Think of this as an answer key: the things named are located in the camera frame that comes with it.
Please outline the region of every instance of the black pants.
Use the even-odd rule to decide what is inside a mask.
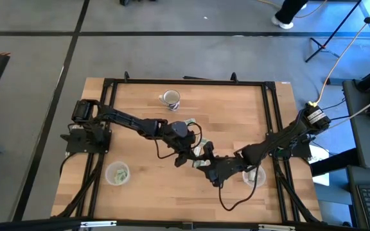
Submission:
[[[295,14],[301,10],[302,6],[307,2],[308,0],[285,0],[280,11],[275,14],[276,19],[284,24],[290,24]]]

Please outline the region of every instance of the concrete floor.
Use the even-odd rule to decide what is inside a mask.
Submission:
[[[82,3],[0,0],[0,30],[73,31]],[[311,2],[304,12],[318,4]],[[312,16],[295,19],[293,31],[333,31],[353,5],[328,3]],[[126,8],[114,0],[97,0],[89,5],[82,31],[281,31],[269,21],[275,11],[272,6],[253,0],[240,0],[238,4],[228,0],[143,1]],[[363,18],[357,9],[341,31],[358,31]],[[335,38],[328,46],[341,53],[350,39]],[[70,40],[0,37],[0,51],[12,53],[0,81],[0,146],[5,149],[0,155],[0,222],[8,221],[12,215]],[[320,53],[304,63],[315,49],[308,38],[293,37],[80,37],[24,219],[50,215],[66,146],[59,135],[67,132],[66,125],[86,77],[122,78],[123,72],[128,71],[131,78],[188,75],[227,80],[236,72],[240,80],[290,81],[297,108],[301,108],[303,103],[317,98],[323,79],[336,61],[331,54]],[[359,38],[332,76],[361,78],[367,73],[370,38]],[[341,90],[339,86],[328,86],[320,106],[341,101]],[[342,104],[326,113],[337,117],[347,115],[347,110]],[[355,146],[349,123],[318,136],[317,142],[336,153]],[[325,211],[337,211],[337,218],[346,219],[339,216],[341,209]],[[324,213],[324,219],[332,221]]]

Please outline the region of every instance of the white sneaker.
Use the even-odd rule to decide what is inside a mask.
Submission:
[[[279,26],[282,29],[288,30],[294,27],[294,23],[291,22],[290,24],[284,24],[276,19],[275,15],[270,20],[275,26]]]

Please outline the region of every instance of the wooden table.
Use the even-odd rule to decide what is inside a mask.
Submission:
[[[88,78],[82,93],[84,99],[99,99],[103,78]],[[276,83],[284,126],[297,115],[294,95],[289,83]],[[181,106],[169,111],[158,100],[168,89],[181,94]],[[221,85],[118,84],[114,108],[140,118],[163,118],[169,122],[195,118],[202,126],[203,136],[212,140],[218,155],[232,155],[247,144],[265,139],[267,125],[261,87]],[[276,119],[271,104],[272,122]],[[254,196],[233,211],[224,210],[213,187],[203,172],[191,167],[188,161],[175,167],[175,157],[159,160],[154,141],[116,124],[110,150],[105,156],[95,207],[95,218],[159,221],[210,221],[240,223],[280,223],[278,194],[272,159],[267,157],[262,167],[267,174],[264,185]],[[172,151],[159,142],[161,156]],[[75,155],[67,161],[59,181],[52,215],[62,212],[78,192],[87,160],[86,154]],[[122,186],[109,185],[105,180],[106,167],[125,162],[131,172],[130,180]],[[312,214],[321,219],[310,168],[304,160],[291,158],[295,191]],[[252,189],[243,182],[242,174],[225,181],[222,198],[230,207],[246,198]],[[90,192],[85,199],[89,204]],[[285,192],[288,218],[292,209]]]

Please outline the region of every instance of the plastic cup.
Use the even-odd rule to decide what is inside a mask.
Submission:
[[[127,177],[125,177],[125,179],[122,182],[117,183],[115,181],[115,176],[117,175],[117,171],[119,169],[125,170],[127,172]],[[123,185],[129,181],[129,178],[130,178],[129,168],[124,162],[121,161],[113,162],[110,165],[108,165],[107,170],[105,170],[105,179],[110,185],[115,186]]]
[[[256,172],[256,168],[250,170],[248,173],[247,172],[242,172],[242,178],[243,178],[243,181],[251,186],[251,187],[254,187],[254,184],[255,184],[255,181],[254,180],[249,180],[249,173],[250,172],[253,172],[253,174],[255,174]],[[265,173],[265,170],[263,170],[263,168],[260,166],[259,169],[258,169],[258,177],[257,177],[257,183],[256,183],[256,187],[261,187],[265,181],[267,179],[267,174]]]

